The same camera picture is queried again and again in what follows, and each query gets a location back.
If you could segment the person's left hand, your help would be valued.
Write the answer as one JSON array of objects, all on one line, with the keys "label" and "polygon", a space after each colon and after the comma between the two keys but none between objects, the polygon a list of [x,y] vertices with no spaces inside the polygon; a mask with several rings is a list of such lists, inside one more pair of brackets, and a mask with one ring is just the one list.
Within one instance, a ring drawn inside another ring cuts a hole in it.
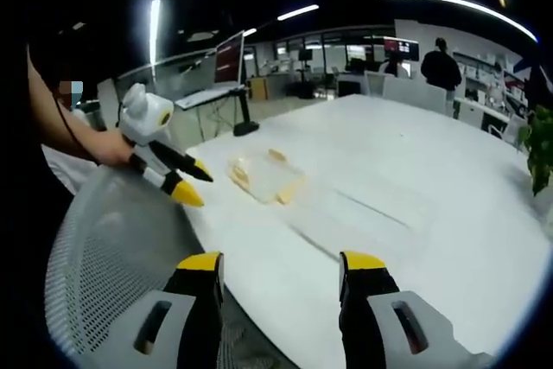
[{"label": "person's left hand", "polygon": [[119,130],[94,132],[88,149],[96,161],[112,167],[128,164],[132,154],[131,146]]}]

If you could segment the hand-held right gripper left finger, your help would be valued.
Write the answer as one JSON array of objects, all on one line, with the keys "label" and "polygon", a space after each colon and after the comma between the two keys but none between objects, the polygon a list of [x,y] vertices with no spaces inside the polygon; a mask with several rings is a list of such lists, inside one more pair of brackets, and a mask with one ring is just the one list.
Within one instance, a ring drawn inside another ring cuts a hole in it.
[{"label": "hand-held right gripper left finger", "polygon": [[96,368],[215,368],[223,328],[224,255],[191,255],[109,327]]}]

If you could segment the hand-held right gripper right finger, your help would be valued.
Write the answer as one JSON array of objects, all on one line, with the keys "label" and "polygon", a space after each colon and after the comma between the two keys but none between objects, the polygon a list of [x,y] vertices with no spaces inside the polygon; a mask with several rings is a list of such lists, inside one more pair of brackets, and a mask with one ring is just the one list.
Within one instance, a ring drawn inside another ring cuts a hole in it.
[{"label": "hand-held right gripper right finger", "polygon": [[490,368],[470,353],[452,323],[418,294],[398,288],[385,263],[340,253],[340,316],[347,368]]}]

